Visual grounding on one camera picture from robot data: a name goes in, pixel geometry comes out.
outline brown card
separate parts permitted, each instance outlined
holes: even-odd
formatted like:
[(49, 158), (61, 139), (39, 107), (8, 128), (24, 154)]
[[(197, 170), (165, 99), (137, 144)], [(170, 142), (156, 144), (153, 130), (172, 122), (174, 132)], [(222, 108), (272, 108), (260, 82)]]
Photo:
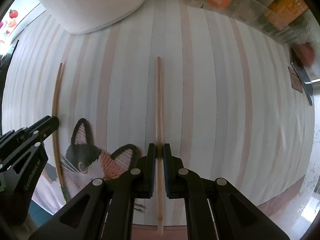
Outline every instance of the brown card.
[(297, 90), (298, 92), (302, 93), (302, 84), (300, 79), (298, 78), (297, 74), (295, 71), (288, 66), (289, 74), (290, 74), (290, 79), (291, 79), (291, 87), (294, 90)]

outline silver rivet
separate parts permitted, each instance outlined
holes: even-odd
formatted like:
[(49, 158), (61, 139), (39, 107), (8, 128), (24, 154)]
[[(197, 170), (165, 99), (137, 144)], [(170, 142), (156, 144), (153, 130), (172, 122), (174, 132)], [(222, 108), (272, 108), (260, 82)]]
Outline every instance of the silver rivet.
[(185, 169), (185, 168), (182, 168), (182, 169), (179, 170), (179, 174), (181, 174), (181, 175), (187, 175), (188, 172), (189, 171), (187, 169)]
[(137, 169), (137, 168), (132, 169), (130, 172), (131, 172), (132, 175), (138, 175), (138, 174), (140, 174), (140, 170)]
[(227, 181), (224, 179), (224, 178), (219, 178), (217, 179), (217, 183), (220, 185), (220, 186), (224, 186), (227, 184)]
[(94, 179), (92, 181), (92, 184), (95, 186), (100, 186), (102, 184), (103, 180), (102, 179)]

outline cat's eye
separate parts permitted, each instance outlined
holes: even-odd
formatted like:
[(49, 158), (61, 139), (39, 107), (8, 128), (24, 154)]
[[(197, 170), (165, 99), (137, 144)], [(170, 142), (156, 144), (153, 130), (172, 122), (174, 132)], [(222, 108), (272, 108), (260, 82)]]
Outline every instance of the cat's eye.
[(82, 163), (82, 162), (78, 163), (78, 169), (82, 173), (87, 173), (88, 172), (87, 166), (85, 166), (84, 163)]

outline cat illustration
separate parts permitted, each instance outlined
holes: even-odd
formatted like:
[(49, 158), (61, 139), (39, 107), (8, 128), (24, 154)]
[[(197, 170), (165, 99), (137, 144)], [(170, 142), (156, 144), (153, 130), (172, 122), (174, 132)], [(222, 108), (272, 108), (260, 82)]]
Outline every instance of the cat illustration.
[[(66, 155), (61, 155), (63, 177), (69, 197), (74, 197), (95, 178), (105, 180), (118, 178), (123, 172), (135, 166), (137, 158), (138, 149), (133, 144), (124, 145), (112, 154), (96, 147), (93, 144), (88, 121), (80, 119), (74, 128)], [(55, 183), (56, 173), (51, 170), (47, 164), (43, 176), (49, 182)], [(141, 208), (144, 206), (136, 204), (135, 209), (142, 212), (137, 206)]]

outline red object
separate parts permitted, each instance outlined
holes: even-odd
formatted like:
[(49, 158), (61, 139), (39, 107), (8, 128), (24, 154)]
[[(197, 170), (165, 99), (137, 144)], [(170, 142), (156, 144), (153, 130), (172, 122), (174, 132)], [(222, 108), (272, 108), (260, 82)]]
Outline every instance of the red object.
[(17, 18), (18, 12), (16, 10), (10, 10), (9, 12), (9, 17), (12, 18)]
[(297, 45), (296, 53), (305, 67), (310, 67), (316, 59), (315, 50), (310, 42)]

